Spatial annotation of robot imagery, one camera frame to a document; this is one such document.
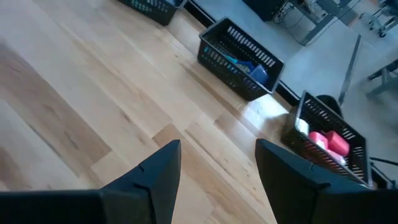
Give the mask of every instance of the cable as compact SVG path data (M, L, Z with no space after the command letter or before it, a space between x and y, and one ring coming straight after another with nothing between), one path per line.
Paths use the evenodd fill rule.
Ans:
M307 43L307 44L302 44L299 40L297 40L296 38L295 38L295 36L289 31L289 29L291 29L291 28L293 28L294 26L296 26L300 21L301 21L301 19L294 25L294 26L292 26L292 27L290 27L289 29L287 29L287 28L285 28L285 27L282 27L282 28L285 28L285 29L287 29L287 31L288 31L288 33L290 34L290 36L292 36L292 38L298 43L298 44L300 44L300 45L302 45L302 46L309 46L309 45L312 45L313 43L315 43L335 22L337 22L337 21L339 21L343 16L345 16L347 13L349 13L351 10L353 10L354 9L354 7L358 4L358 3L360 3L362 0L358 0L354 5L353 5L353 7L351 7L349 10L347 10L343 15L341 15L340 17L338 17L337 18L337 20L335 20L334 22L332 22L330 25L328 25L328 27L326 28L326 29L324 29L323 31L322 31L322 33L321 34L319 34L318 35L318 37L316 37L316 38L314 38L313 39L313 41L311 42L311 43Z
M386 164L391 164L391 165L394 165L394 166L398 166L398 162L389 161L387 159L379 159L379 158L375 158L375 157L370 157L370 159L374 160L374 161L385 162Z
M301 18L294 25L292 25L290 27L282 27L281 26L281 28L291 29L291 28L295 27L303 18L304 18L304 15L302 15Z
M288 7L286 8L286 5L288 4L288 2L286 2L277 12L276 16L273 18L273 22L277 25L281 24L283 22L283 18L294 8L294 7Z

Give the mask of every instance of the white object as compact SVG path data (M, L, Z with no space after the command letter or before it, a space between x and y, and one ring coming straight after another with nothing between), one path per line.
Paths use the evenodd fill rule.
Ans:
M310 131L310 125L307 122L305 122L303 119L298 119L298 121L297 121L297 129L301 133L303 133L306 136L308 136L308 133Z
M317 141L316 144L319 145L323 150L326 150L326 146L323 141Z

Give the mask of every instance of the concrete floor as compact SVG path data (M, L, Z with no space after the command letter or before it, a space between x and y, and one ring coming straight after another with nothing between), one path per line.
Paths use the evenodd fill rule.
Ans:
M338 98L358 34L362 35L352 81L343 105L345 120L368 140L371 156L398 161L398 94L383 93L375 99L364 94L377 85L366 77L398 57L398 29L394 28L380 39L363 20L352 27L336 21L313 44L303 47L295 39L304 36L313 24L302 19L290 31L273 22L263 22L242 0L197 0L215 19L228 16L265 48L285 62L281 80L296 94L307 90L313 95ZM372 12L374 4L358 4L357 14ZM296 9L286 17L286 26L301 18ZM398 168L381 164L382 171L398 180Z

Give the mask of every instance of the pink block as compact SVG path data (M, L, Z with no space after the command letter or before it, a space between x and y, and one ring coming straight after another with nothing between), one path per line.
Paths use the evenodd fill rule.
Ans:
M329 131L326 133L326 138L329 141L329 150L342 155L347 156L349 152L349 144L335 131Z
M318 144L322 149L328 149L328 140L322 134L313 131L308 135L308 137Z

